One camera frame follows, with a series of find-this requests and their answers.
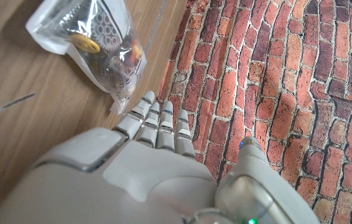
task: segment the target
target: wood grain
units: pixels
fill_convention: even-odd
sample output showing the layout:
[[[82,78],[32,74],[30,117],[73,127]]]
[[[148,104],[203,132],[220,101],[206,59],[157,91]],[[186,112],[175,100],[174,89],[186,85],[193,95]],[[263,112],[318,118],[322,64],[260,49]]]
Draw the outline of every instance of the wood grain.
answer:
[[[147,90],[158,92],[186,1],[166,0],[129,107]],[[69,56],[46,52],[27,33],[25,23],[40,2],[0,1],[0,201],[51,147],[96,126],[112,128],[120,118],[109,112],[111,97]],[[144,48],[162,1],[125,2]]]

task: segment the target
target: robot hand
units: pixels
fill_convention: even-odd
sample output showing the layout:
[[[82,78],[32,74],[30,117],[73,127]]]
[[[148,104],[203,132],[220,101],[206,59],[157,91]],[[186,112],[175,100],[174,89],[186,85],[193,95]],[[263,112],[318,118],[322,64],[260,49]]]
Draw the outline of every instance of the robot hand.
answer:
[[[120,122],[42,156],[0,206],[0,223],[318,223],[256,139],[216,186],[195,160],[187,112],[174,127],[147,92]]]

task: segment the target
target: wooden surface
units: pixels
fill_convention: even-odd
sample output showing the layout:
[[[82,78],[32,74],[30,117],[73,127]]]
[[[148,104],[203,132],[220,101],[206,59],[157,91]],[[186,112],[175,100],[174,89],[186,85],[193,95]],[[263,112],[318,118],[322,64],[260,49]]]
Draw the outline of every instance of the wooden surface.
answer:
[[[148,64],[131,100],[158,92],[186,0],[166,0],[148,51]],[[143,49],[160,0],[126,0]],[[69,56],[44,51],[24,25],[40,1],[0,1],[0,201],[21,175],[54,145],[90,128],[112,128],[112,99]]]

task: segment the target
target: brick pattern backdrop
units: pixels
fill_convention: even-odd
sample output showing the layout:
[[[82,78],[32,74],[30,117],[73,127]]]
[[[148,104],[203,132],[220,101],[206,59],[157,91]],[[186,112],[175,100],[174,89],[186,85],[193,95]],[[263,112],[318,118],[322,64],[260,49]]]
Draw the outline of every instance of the brick pattern backdrop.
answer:
[[[162,82],[216,180],[253,135],[322,223],[351,222],[352,0],[189,0]]]

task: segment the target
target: clear plastic bag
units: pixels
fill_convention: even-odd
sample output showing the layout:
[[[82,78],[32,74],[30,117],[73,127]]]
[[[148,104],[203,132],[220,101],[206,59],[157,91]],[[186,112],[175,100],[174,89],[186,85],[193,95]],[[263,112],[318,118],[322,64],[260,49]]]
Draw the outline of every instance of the clear plastic bag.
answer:
[[[122,113],[147,63],[122,0],[44,0],[26,28],[44,49],[69,54]]]

